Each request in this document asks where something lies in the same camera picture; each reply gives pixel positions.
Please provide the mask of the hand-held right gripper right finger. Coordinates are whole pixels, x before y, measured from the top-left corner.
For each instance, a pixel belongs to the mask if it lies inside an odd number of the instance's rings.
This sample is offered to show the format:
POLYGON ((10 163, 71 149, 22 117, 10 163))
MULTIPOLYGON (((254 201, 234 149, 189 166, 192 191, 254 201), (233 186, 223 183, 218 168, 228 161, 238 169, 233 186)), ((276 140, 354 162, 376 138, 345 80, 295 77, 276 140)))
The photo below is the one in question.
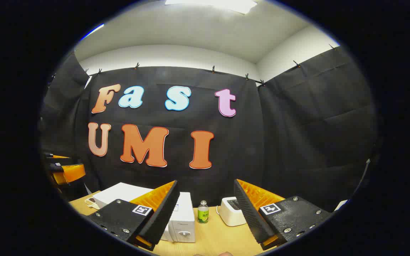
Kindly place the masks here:
POLYGON ((240 179, 234 180, 234 193, 264 251, 308 234, 332 216, 299 196, 284 198, 240 179))

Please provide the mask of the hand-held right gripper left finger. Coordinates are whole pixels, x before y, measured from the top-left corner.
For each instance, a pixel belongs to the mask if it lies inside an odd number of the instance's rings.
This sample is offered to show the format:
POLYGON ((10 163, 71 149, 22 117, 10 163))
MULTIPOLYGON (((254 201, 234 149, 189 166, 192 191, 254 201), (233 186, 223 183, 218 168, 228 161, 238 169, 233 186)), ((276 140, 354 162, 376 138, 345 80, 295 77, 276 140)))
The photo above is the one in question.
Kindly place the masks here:
POLYGON ((115 237, 153 251, 168 225, 180 196, 177 180, 130 201, 115 199, 88 220, 115 237))

